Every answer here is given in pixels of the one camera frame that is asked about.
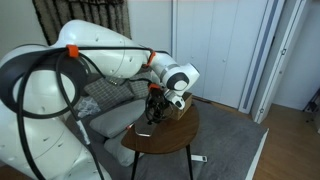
cardboard box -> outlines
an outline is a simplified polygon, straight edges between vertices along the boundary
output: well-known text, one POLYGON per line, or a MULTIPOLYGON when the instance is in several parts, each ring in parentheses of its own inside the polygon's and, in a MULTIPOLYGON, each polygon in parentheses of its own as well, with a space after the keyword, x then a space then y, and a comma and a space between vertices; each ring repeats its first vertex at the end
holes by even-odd
POLYGON ((192 94, 191 93, 185 92, 183 94, 182 98, 185 101, 184 108, 182 110, 180 110, 173 105, 172 106, 173 112, 172 112, 170 118, 175 119, 175 120, 179 120, 184 115, 184 113, 189 109, 189 107, 191 106, 191 103, 192 103, 192 94))

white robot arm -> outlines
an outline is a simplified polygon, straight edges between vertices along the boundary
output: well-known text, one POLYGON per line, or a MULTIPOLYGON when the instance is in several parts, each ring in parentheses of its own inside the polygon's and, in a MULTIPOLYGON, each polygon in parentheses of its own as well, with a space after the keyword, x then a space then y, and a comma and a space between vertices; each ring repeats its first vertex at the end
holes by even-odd
MULTIPOLYGON (((65 58, 61 79, 73 104, 78 100, 87 73, 81 62, 61 55, 67 51, 66 45, 76 45, 79 53, 109 76, 129 78, 139 71, 141 65, 148 64, 157 83, 167 89, 166 99, 180 109, 184 107, 183 93, 199 77, 191 64, 179 66, 168 54, 154 53, 120 34, 80 20, 67 23, 57 43, 50 47, 25 45, 12 50, 0 61, 0 159, 31 178, 36 176, 20 144, 16 113, 19 111, 20 86, 25 74, 35 65, 25 82, 25 95, 20 97, 33 161, 46 179, 76 179, 76 175, 69 174, 97 176, 92 173, 95 171, 92 156, 61 121, 61 115, 68 111, 68 107, 57 84, 56 60, 65 58)), ((110 178, 105 170, 103 175, 110 178)))

wooden floor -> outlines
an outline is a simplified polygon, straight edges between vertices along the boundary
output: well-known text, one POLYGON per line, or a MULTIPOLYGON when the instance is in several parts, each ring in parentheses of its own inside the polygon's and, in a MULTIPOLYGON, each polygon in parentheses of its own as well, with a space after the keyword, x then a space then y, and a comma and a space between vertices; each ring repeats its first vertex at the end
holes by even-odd
MULTIPOLYGON (((232 108, 214 106, 251 119, 232 108)), ((262 125, 268 137, 254 175, 254 180, 320 180, 320 135, 309 113, 273 105, 262 125)), ((0 179, 25 180, 24 175, 8 166, 0 168, 0 179)))

table leg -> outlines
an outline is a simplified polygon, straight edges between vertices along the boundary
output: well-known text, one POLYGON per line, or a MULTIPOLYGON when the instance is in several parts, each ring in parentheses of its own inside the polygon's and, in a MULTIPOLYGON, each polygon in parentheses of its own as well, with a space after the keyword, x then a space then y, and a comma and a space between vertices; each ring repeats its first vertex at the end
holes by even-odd
POLYGON ((137 169, 137 164, 138 164, 138 159, 139 159, 140 152, 136 151, 134 153, 134 162, 133 162, 133 169, 132 169, 132 174, 131 174, 131 180, 134 180, 134 175, 136 174, 136 169, 137 169))
POLYGON ((192 164, 191 164, 191 153, 190 153, 190 144, 186 146, 187 149, 187 156, 188 156, 188 165, 189 165, 189 173, 190 179, 193 180, 193 173, 192 173, 192 164))

curtain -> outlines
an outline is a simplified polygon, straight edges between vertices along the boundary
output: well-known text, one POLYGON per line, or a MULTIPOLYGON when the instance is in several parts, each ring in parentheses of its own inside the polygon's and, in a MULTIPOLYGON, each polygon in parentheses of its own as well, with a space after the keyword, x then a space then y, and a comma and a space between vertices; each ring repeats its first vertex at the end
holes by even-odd
POLYGON ((127 0, 33 0, 33 5, 48 45, 57 41, 62 26, 72 19, 131 38, 127 0))

